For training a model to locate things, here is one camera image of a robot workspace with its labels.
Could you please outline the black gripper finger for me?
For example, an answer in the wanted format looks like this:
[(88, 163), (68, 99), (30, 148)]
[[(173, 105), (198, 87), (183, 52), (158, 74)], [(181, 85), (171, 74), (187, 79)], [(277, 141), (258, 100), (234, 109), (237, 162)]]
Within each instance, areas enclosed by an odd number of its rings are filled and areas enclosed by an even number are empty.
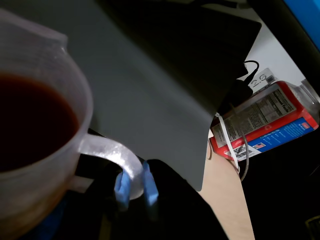
[(149, 240), (226, 240), (210, 205), (170, 166), (158, 159), (143, 163)]
[(115, 200), (120, 211), (128, 210), (130, 194), (131, 179), (129, 175), (125, 171), (123, 171), (117, 175), (114, 185)]

